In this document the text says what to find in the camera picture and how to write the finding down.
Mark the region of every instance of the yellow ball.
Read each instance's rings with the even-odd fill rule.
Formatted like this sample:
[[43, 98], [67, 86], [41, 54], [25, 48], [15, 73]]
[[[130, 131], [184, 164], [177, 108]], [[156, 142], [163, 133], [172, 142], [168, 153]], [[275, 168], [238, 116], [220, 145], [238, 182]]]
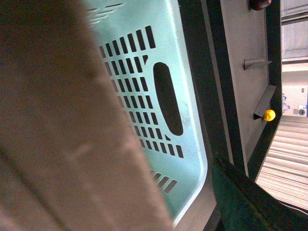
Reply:
[[273, 110], [266, 110], [263, 119], [266, 121], [272, 121], [276, 116], [276, 113]]

